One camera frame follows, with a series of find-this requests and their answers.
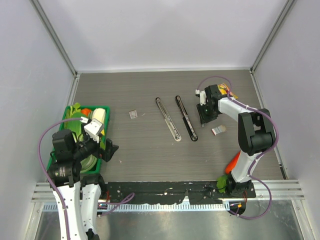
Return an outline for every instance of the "gray floor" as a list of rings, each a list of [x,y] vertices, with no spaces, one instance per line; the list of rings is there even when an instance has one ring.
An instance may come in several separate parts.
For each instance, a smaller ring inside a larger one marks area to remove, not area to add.
[[[81,74],[75,102],[82,105],[105,105],[111,108],[107,137],[119,145],[101,174],[106,181],[201,181],[216,180],[224,174],[228,162],[239,151],[238,124],[220,115],[201,128],[195,89],[212,75],[230,78],[233,92],[251,107],[260,107],[247,70],[169,71]],[[222,83],[211,79],[202,89]],[[199,140],[192,142],[175,102],[179,95],[190,116]],[[156,105],[160,97],[182,136],[176,142]],[[130,119],[129,111],[138,118]],[[211,128],[225,125],[227,132],[214,136]],[[274,152],[265,155],[254,171],[263,180],[282,179]]]
[[[244,215],[257,216],[268,201],[250,201]],[[226,211],[113,212],[97,218],[101,240],[303,240],[290,200],[273,201],[268,214],[245,220]],[[42,212],[36,240],[60,239],[58,212]]]

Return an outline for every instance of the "green basket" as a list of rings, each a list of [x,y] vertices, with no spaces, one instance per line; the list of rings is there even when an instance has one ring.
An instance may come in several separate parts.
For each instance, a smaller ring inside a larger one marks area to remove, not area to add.
[[[67,110],[70,109],[70,106],[67,106],[64,110],[64,114],[62,117],[62,120],[66,118]],[[81,106],[80,109],[90,109],[91,111],[94,111],[95,109],[104,109],[105,110],[105,119],[104,119],[104,136],[102,136],[102,141],[106,143],[106,135],[107,135],[107,129],[108,129],[108,122],[109,122],[109,115],[110,115],[110,108],[108,106]],[[59,130],[65,129],[65,123],[61,123]],[[50,157],[50,160],[48,162],[48,165],[46,169],[48,170],[50,165],[52,163],[52,158]],[[96,161],[96,164],[91,168],[91,170],[87,171],[84,174],[98,174],[100,173],[101,169],[101,163],[102,159],[99,158]]]

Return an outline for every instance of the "white wall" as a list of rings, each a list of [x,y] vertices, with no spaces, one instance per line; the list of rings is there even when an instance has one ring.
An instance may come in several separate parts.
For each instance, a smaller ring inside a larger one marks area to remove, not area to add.
[[[44,180],[38,138],[61,119],[72,80],[31,3],[0,1],[0,239],[24,239],[35,184]]]
[[[263,99],[279,127],[279,150],[298,179],[315,227],[320,182],[320,1],[296,2],[256,71]]]
[[[251,67],[286,0],[40,0],[78,71]]]

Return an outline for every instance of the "white panel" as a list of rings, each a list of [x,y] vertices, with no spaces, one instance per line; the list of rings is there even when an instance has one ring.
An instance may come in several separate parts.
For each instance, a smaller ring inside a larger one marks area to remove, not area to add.
[[[28,0],[0,1],[1,239],[22,240],[37,181],[37,142],[61,119],[72,75]],[[48,163],[50,132],[42,155]]]
[[[78,71],[251,67],[286,0],[40,0]]]
[[[281,157],[302,186],[314,227],[320,222],[319,9],[318,0],[298,0],[256,71],[279,127]]]

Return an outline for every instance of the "gray wooden table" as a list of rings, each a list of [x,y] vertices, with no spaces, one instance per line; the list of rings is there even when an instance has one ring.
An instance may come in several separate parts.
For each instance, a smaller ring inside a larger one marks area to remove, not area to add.
[[[109,163],[102,163],[106,181],[201,181],[216,180],[224,174],[229,161],[240,150],[238,124],[227,115],[200,125],[195,89],[209,76],[230,78],[239,101],[259,108],[257,94],[248,70],[167,71],[81,74],[75,102],[82,105],[109,106],[107,137],[119,145]],[[202,89],[222,83],[211,79]],[[175,102],[179,95],[198,134],[192,142]],[[155,99],[160,97],[182,136],[176,142]],[[136,110],[138,117],[130,119]],[[211,129],[225,125],[227,132],[214,136]],[[282,179],[274,152],[258,163],[254,176],[263,180]]]

